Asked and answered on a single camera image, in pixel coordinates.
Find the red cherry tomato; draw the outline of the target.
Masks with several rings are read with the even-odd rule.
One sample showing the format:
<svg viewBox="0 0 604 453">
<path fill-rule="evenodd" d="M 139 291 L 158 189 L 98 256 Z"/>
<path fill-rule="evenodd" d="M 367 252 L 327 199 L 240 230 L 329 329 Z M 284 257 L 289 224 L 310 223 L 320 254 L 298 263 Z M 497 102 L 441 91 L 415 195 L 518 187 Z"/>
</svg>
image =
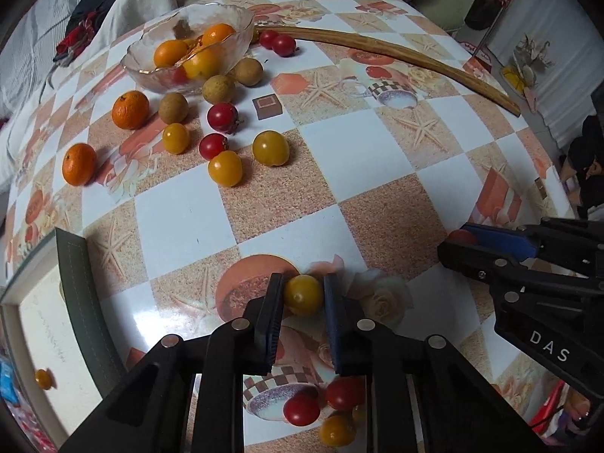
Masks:
<svg viewBox="0 0 604 453">
<path fill-rule="evenodd" d="M 239 125 L 239 112 L 229 102 L 216 103 L 208 109 L 207 122 L 217 132 L 233 134 Z"/>
<path fill-rule="evenodd" d="M 212 160 L 219 153 L 228 150 L 227 138 L 219 133 L 212 133 L 204 136 L 199 144 L 199 153 L 205 160 Z"/>
</svg>

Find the checkered patterned tablecloth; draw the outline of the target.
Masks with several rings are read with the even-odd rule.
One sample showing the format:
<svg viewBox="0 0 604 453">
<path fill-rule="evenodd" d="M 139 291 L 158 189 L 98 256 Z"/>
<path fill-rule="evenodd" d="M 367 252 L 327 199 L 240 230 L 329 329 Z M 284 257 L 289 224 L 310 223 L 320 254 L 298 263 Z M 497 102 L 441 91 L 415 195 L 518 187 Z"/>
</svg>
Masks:
<svg viewBox="0 0 604 453">
<path fill-rule="evenodd" d="M 572 211 L 526 121 L 453 80 L 386 56 L 301 42 L 262 47 L 264 81 L 236 96 L 229 146 L 243 179 L 222 187 L 196 148 L 162 143 L 158 117 L 112 122 L 135 88 L 120 67 L 136 28 L 31 101 L 9 197 L 14 272 L 54 228 L 84 236 L 106 325 L 125 363 L 167 333 L 204 336 L 240 316 L 271 273 L 335 271 L 368 315 L 405 336 L 449 339 L 537 434 L 554 376 L 495 332 L 484 285 L 444 269 L 437 244 L 465 222 L 515 227 Z M 255 160 L 255 137 L 285 136 L 288 162 Z M 62 177 L 91 145 L 96 172 Z"/>
</svg>

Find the long wooden stick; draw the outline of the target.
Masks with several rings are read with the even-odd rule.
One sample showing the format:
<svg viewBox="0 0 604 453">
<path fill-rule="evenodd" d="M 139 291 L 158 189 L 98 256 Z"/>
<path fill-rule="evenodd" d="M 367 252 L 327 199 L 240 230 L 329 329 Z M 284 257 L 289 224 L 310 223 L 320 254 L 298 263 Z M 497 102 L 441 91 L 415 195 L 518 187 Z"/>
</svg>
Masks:
<svg viewBox="0 0 604 453">
<path fill-rule="evenodd" d="M 325 29 L 298 28 L 293 26 L 256 26 L 256 29 L 258 33 L 263 31 L 275 31 L 279 34 L 291 36 L 294 39 L 345 46 L 364 52 L 388 56 L 392 59 L 401 60 L 402 62 L 407 62 L 410 65 L 419 66 L 423 69 L 430 69 L 432 72 L 438 72 L 440 75 L 464 85 L 474 93 L 499 105 L 515 117 L 521 116 L 521 109 L 518 104 L 507 94 L 496 89 L 496 87 L 481 81 L 462 69 L 453 68 L 446 63 L 439 62 L 437 59 L 432 59 L 430 56 L 399 44 L 362 36 L 360 34 Z"/>
</svg>

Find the yellow cherry tomato on table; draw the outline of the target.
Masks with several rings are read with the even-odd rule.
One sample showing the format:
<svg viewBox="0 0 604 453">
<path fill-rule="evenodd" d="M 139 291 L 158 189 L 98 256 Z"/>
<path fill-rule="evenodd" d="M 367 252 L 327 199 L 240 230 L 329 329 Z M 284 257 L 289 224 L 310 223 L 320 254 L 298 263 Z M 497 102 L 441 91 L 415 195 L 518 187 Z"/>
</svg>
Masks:
<svg viewBox="0 0 604 453">
<path fill-rule="evenodd" d="M 168 153 L 184 153 L 190 146 L 190 130 L 180 123 L 170 124 L 163 131 L 162 143 Z"/>
</svg>

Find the white shallow box tray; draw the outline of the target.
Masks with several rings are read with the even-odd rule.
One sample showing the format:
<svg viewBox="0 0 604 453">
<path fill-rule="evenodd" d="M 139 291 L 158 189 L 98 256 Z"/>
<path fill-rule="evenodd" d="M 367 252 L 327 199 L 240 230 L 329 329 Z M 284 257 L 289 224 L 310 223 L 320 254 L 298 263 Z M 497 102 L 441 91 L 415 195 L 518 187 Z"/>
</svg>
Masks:
<svg viewBox="0 0 604 453">
<path fill-rule="evenodd" d="M 85 238 L 56 228 L 25 258 L 1 297 L 7 351 L 23 398 L 55 448 L 126 374 L 105 324 Z M 35 381 L 48 370 L 53 387 Z"/>
</svg>

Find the brown longan near bowl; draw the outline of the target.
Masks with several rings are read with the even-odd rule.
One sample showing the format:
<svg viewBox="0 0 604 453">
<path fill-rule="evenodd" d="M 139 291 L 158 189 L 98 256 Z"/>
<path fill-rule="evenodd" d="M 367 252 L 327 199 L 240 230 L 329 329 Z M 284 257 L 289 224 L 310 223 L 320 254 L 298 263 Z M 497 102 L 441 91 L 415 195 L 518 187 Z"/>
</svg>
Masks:
<svg viewBox="0 0 604 453">
<path fill-rule="evenodd" d="M 159 117 L 166 124 L 182 123 L 190 111 L 187 99 L 178 92 L 167 93 L 159 104 Z"/>
</svg>

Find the large orange mandarin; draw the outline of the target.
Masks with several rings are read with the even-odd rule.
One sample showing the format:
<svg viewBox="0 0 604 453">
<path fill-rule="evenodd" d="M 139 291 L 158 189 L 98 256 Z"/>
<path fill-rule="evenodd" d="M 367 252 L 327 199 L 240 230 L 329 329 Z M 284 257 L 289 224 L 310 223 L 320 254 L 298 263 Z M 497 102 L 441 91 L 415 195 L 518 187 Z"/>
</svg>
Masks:
<svg viewBox="0 0 604 453">
<path fill-rule="evenodd" d="M 97 166 L 95 149 L 87 143 L 76 143 L 65 153 L 62 177 L 72 186 L 83 186 L 94 176 Z"/>
</svg>

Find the clear glass fruit bowl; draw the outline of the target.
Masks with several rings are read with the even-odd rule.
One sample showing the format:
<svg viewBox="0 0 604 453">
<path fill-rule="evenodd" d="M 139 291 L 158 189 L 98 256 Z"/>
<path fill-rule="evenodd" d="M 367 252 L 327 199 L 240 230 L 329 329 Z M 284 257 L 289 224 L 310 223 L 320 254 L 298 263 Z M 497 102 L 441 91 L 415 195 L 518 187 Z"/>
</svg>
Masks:
<svg viewBox="0 0 604 453">
<path fill-rule="evenodd" d="M 197 92 L 245 56 L 254 34 L 250 10 L 222 3 L 191 4 L 146 30 L 121 60 L 144 90 Z"/>
</svg>

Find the red clothes on sofa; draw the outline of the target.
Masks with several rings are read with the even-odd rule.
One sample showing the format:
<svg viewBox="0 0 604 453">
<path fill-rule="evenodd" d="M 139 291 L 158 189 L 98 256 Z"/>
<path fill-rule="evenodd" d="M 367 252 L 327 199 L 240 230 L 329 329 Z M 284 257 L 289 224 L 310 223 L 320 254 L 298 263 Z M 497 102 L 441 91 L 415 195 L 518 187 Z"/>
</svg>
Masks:
<svg viewBox="0 0 604 453">
<path fill-rule="evenodd" d="M 68 66 L 91 43 L 101 24 L 99 10 L 77 11 L 69 19 L 66 35 L 55 47 L 53 62 Z"/>
</svg>

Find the white sofa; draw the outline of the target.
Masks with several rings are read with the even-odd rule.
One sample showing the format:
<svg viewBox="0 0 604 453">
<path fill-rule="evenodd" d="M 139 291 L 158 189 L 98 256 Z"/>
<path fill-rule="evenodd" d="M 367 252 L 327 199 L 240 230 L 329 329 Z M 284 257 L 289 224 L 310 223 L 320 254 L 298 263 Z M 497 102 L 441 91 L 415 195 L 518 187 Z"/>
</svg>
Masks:
<svg viewBox="0 0 604 453">
<path fill-rule="evenodd" d="M 20 143 L 27 129 L 14 121 L 28 101 L 38 103 L 45 89 L 80 63 L 148 18 L 183 0 L 36 0 L 20 18 L 1 49 L 1 191 L 18 169 Z"/>
</svg>

